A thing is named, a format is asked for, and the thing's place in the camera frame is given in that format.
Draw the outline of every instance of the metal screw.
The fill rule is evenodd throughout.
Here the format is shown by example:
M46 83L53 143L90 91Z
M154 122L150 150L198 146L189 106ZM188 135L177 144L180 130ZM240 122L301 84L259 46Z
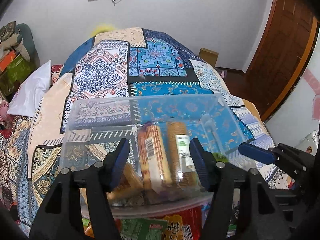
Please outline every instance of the metal screw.
M62 173L63 175L66 175L68 172L69 172L69 169L68 169L68 168L63 168L63 169L61 170L61 173Z
M216 166L219 168L219 169L222 169L224 168L224 166L226 166L223 162L217 162L216 163Z
M256 168L251 168L251 169L250 169L250 172L251 172L251 174L253 174L253 175L259 174L259 171L258 171Z
M100 168L100 167L103 166L103 162L96 162L96 163L94 164L94 166L95 166L96 168Z

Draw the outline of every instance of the white label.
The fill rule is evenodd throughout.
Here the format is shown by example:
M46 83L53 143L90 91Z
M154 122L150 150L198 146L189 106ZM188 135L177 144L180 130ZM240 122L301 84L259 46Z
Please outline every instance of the white label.
M149 172L152 189L160 193L162 190L162 178L158 167L158 161L155 154L154 141L152 137L145 140L147 157L149 163Z
M177 149L180 161L181 172L191 172L196 171L195 165L193 164L190 151L189 144L190 139L188 135L178 134L176 135Z

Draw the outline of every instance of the barcode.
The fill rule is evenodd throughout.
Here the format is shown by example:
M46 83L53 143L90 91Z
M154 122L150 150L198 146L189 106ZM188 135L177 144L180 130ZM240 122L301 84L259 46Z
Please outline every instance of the barcode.
M130 236L125 236L125 235L123 235L123 234L121 234L121 238L122 238L122 240L137 240L137 239L135 239L135 238L132 238L132 237L130 237Z
M152 137L146 139L146 148L147 148L148 158L153 157L155 155L155 149L153 147L153 138Z

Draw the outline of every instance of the orange box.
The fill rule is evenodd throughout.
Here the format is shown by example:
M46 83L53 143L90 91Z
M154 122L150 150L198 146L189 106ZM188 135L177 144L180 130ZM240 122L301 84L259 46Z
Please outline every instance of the orange box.
M2 73L5 70L5 68L10 64L10 62L15 59L15 57L16 54L14 53L14 51L11 51L0 61L0 73Z

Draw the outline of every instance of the red snack packet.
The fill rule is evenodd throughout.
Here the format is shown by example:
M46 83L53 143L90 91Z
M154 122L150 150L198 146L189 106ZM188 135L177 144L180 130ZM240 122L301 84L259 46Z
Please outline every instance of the red snack packet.
M195 207L157 219L168 221L164 240L199 240L202 229L201 217L201 207Z

